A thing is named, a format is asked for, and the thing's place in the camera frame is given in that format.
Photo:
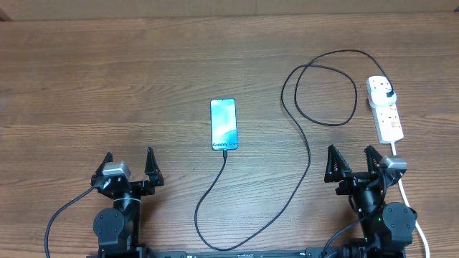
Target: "smartphone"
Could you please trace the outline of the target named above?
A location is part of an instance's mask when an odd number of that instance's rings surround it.
[[[211,100],[212,149],[235,150],[237,143],[236,100]]]

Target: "charging plug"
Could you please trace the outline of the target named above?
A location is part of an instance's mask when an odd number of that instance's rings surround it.
[[[402,124],[395,105],[397,94],[387,97],[391,90],[384,76],[371,76],[366,81],[368,100],[372,107],[374,124],[380,143],[395,143],[403,138]]]
[[[366,89],[368,90],[368,101],[372,108],[380,108],[395,104],[397,94],[387,97],[387,93],[391,91],[389,81],[384,76],[371,76],[366,81]]]

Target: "black cable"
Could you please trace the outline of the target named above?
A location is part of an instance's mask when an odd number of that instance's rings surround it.
[[[284,110],[287,112],[288,116],[292,119],[292,121],[296,124],[296,126],[298,127],[298,129],[300,130],[301,132],[301,135],[303,136],[303,140],[304,140],[304,143],[305,143],[305,147],[306,147],[306,151],[308,153],[308,165],[306,166],[306,170],[304,171],[303,175],[301,176],[301,179],[300,181],[298,182],[298,184],[296,185],[295,189],[293,190],[292,194],[290,195],[290,198],[288,199],[287,203],[284,205],[284,207],[279,211],[279,213],[273,218],[271,219],[263,228],[261,228],[260,230],[258,230],[257,232],[255,232],[253,235],[249,236],[248,238],[246,238],[246,240],[240,242],[239,244],[236,244],[235,246],[233,247],[229,247],[229,248],[217,248],[217,247],[213,247],[211,244],[209,244],[205,239],[204,237],[201,235],[201,232],[199,231],[199,228],[198,228],[198,223],[197,223],[197,213],[198,213],[198,209],[199,209],[199,206],[201,205],[201,202],[205,199],[205,197],[207,196],[207,194],[209,194],[209,192],[212,190],[212,188],[214,187],[215,183],[217,182],[218,178],[220,177],[220,175],[222,174],[223,172],[223,169],[224,169],[224,166],[226,165],[226,161],[227,161],[227,153],[225,154],[225,151],[224,150],[224,161],[223,161],[223,166],[222,166],[222,169],[220,170],[220,172],[218,173],[217,177],[215,178],[214,180],[214,183],[212,183],[212,185],[210,186],[210,188],[206,191],[206,193],[201,197],[201,199],[199,200],[197,206],[196,206],[196,210],[194,211],[194,226],[196,228],[196,231],[199,235],[199,238],[201,238],[201,240],[210,248],[214,249],[214,250],[217,250],[217,251],[230,251],[230,250],[233,250],[233,249],[236,249],[240,246],[242,246],[243,244],[245,244],[246,242],[248,242],[249,240],[251,240],[252,238],[256,237],[259,233],[261,233],[263,230],[267,229],[280,215],[282,215],[282,213],[287,209],[288,207],[288,204],[290,204],[290,202],[292,201],[293,197],[295,196],[296,194],[296,191],[298,190],[298,188],[300,187],[301,183],[303,182],[303,179],[306,177],[306,174],[308,173],[308,170],[309,170],[309,167],[311,166],[311,149],[309,148],[309,143],[308,143],[308,139],[306,137],[306,134],[304,133],[302,127],[300,126],[300,124],[298,123],[298,121],[293,117],[293,115],[290,113],[290,111],[287,109],[287,107],[285,106],[285,102],[284,102],[284,90],[285,90],[285,86],[287,85],[287,82],[288,80],[292,77],[293,73],[296,72],[296,70],[303,68],[303,71],[301,72],[300,76],[298,77],[298,80],[296,82],[296,86],[295,86],[295,97],[294,97],[294,100],[295,100],[295,106],[297,107],[298,111],[300,112],[300,114],[307,118],[308,120],[310,120],[311,122],[313,123],[318,123],[319,125],[326,125],[326,126],[340,126],[340,125],[345,125],[347,124],[351,119],[352,117],[354,116],[354,113],[356,111],[356,107],[357,107],[357,86],[355,84],[355,81],[352,80],[352,78],[347,75],[345,72],[341,71],[341,70],[338,70],[336,68],[332,68],[332,67],[325,67],[325,66],[322,66],[322,65],[317,65],[317,64],[313,64],[317,59],[321,58],[321,57],[324,57],[326,55],[329,55],[329,54],[333,54],[333,53],[339,53],[339,52],[358,52],[358,53],[361,53],[361,54],[365,54],[367,57],[369,57],[375,64],[376,66],[381,70],[382,74],[387,78],[387,81],[389,82],[390,86],[391,86],[391,89],[392,91],[387,93],[387,96],[392,96],[393,95],[393,92],[394,92],[394,88],[392,86],[392,83],[389,79],[389,77],[387,76],[386,72],[382,69],[382,67],[378,64],[378,62],[369,54],[367,54],[366,52],[363,52],[363,51],[360,51],[360,50],[355,50],[355,49],[343,49],[343,50],[337,50],[337,51],[332,51],[332,52],[327,52],[325,54],[321,54],[317,57],[314,57],[308,64],[302,64],[298,67],[296,67],[287,77],[287,79],[285,80],[283,86],[282,86],[282,90],[280,91],[280,101],[282,103],[282,106],[284,108]],[[344,76],[346,76],[351,82],[352,82],[352,85],[354,86],[354,92],[355,92],[355,101],[354,101],[354,108],[352,110],[352,113],[351,115],[349,116],[348,119],[346,119],[346,121],[342,122],[342,123],[338,123],[338,124],[333,124],[333,123],[322,123],[322,122],[319,122],[317,120],[314,120],[310,117],[308,117],[299,107],[298,105],[298,101],[297,101],[297,91],[298,91],[298,85],[299,85],[299,82],[300,82],[300,79],[301,77],[303,76],[304,72],[309,68],[309,67],[317,67],[317,68],[323,68],[323,69],[328,69],[328,70],[332,70],[334,72],[338,72]]]
[[[378,206],[376,208],[374,208],[374,210],[370,213],[368,213],[367,215],[361,217],[360,219],[357,219],[355,222],[353,222],[352,224],[348,225],[347,227],[345,227],[344,229],[338,231],[338,233],[334,234],[328,241],[327,241],[327,244],[323,247],[323,250],[322,250],[322,258],[325,258],[326,256],[326,252],[327,252],[327,249],[328,247],[330,246],[331,242],[333,242],[336,238],[338,238],[341,234],[343,234],[345,231],[351,229],[353,226],[365,221],[366,219],[369,219],[369,218],[372,218],[377,212],[378,210],[381,209],[381,207],[384,205],[384,200],[386,199],[386,192],[387,192],[387,182],[386,182],[386,177],[383,175],[383,173],[381,172],[379,174],[379,176],[382,178],[382,181],[384,182],[384,188],[382,190],[382,198],[381,198],[381,202],[378,204]]]
[[[49,220],[48,227],[46,228],[46,233],[44,234],[44,253],[46,254],[47,258],[50,258],[49,256],[49,249],[48,249],[48,237],[49,237],[49,231],[51,229],[52,222],[57,218],[57,216],[64,211],[68,206],[74,204],[81,198],[85,197],[88,193],[90,193],[92,190],[94,190],[94,186],[91,186],[88,190],[86,190],[84,193],[80,194],[77,198],[71,200],[69,203],[65,204],[61,209],[57,210],[54,215],[52,215],[51,219]]]

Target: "blue phone screen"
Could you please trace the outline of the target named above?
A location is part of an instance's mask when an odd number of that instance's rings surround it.
[[[212,148],[216,151],[237,149],[236,101],[210,102]]]

